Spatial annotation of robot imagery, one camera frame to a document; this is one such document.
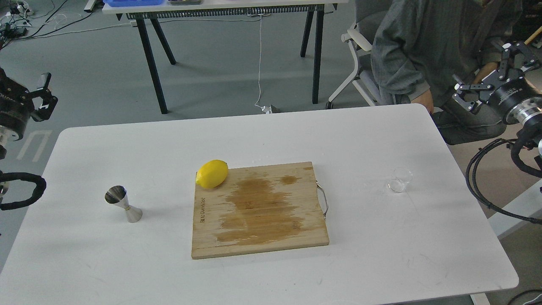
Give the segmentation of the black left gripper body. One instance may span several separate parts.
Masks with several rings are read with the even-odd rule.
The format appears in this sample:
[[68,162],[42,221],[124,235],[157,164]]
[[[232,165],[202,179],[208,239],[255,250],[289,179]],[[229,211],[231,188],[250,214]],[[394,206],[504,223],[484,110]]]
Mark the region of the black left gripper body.
[[23,138],[29,119],[47,120],[47,73],[38,80],[37,89],[30,91],[0,69],[1,141],[18,141]]

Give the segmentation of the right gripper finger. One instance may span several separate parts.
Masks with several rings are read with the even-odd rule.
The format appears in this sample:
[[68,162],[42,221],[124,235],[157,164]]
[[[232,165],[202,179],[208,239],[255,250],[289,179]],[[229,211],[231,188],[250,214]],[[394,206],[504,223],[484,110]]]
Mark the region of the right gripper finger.
[[490,95],[496,90],[493,84],[465,84],[458,75],[453,75],[453,78],[456,81],[453,100],[472,114],[478,114],[481,106],[489,103]]
[[524,77],[527,72],[541,68],[541,61],[523,41],[505,43],[501,48],[502,56],[499,65],[499,79]]

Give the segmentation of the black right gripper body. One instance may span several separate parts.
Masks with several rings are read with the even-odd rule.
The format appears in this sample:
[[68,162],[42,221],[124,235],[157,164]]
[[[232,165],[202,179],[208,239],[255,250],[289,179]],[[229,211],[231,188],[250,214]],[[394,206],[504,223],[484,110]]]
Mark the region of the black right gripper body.
[[480,102],[488,105],[504,124],[541,123],[541,91],[520,69],[513,68],[502,80],[494,71],[481,85],[486,90],[479,93]]

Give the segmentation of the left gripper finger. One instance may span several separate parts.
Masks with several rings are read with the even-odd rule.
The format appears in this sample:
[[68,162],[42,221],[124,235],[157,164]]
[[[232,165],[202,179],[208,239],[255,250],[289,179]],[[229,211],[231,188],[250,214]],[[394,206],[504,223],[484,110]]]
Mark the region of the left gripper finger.
[[58,98],[52,95],[49,89],[49,83],[51,78],[51,73],[43,73],[42,75],[40,75],[36,90],[30,93],[30,97],[32,99],[42,99],[42,104],[31,113],[31,118],[33,118],[35,122],[49,120],[52,112],[54,111],[54,108],[57,105]]

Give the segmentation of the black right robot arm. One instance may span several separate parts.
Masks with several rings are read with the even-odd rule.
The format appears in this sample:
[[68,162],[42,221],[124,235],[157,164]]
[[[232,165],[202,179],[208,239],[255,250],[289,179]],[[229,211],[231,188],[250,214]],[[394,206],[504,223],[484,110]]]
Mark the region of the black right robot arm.
[[466,183],[477,201],[493,210],[496,216],[509,216],[540,225],[540,218],[521,216],[496,206],[480,191],[477,182],[478,167],[483,158],[501,146],[506,146],[509,150],[511,162],[517,172],[541,177],[541,156],[534,157],[536,167],[525,164],[520,157],[521,150],[541,148],[541,92],[525,77],[526,72],[540,69],[541,61],[523,41],[503,45],[496,43],[496,47],[501,51],[501,60],[496,70],[477,84],[466,84],[455,76],[455,93],[452,98],[471,114],[479,114],[483,106],[488,106],[503,124],[520,124],[521,129],[514,139],[494,139],[479,148],[467,164]]

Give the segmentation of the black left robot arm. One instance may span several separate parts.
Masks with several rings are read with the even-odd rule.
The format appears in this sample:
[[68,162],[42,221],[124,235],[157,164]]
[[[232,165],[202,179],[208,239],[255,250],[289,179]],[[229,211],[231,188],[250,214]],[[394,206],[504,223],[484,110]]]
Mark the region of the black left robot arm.
[[[35,122],[49,120],[58,103],[58,97],[49,89],[52,74],[43,73],[38,78],[36,89],[26,86],[9,77],[5,70],[0,70],[0,150],[1,159],[7,154],[7,145],[10,141],[23,139],[30,119]],[[1,210],[10,211],[28,207],[36,203],[46,189],[46,180],[29,172],[0,172],[1,181]],[[4,197],[10,185],[14,182],[33,184],[27,199],[4,202]]]

